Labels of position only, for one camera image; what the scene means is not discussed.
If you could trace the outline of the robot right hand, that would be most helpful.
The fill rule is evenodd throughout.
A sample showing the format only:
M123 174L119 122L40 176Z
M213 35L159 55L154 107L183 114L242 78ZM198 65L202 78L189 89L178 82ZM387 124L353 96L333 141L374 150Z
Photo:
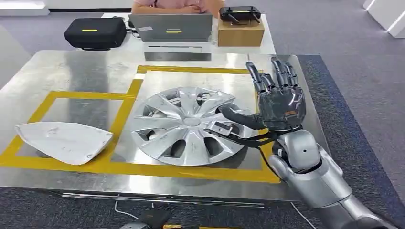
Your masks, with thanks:
M246 62L256 90L258 113L245 115L235 112L230 105L218 109L233 122L254 130L287 131L300 128L305 115L305 95L298 83L294 67L276 57L271 58L277 82L271 74L260 73L253 62Z

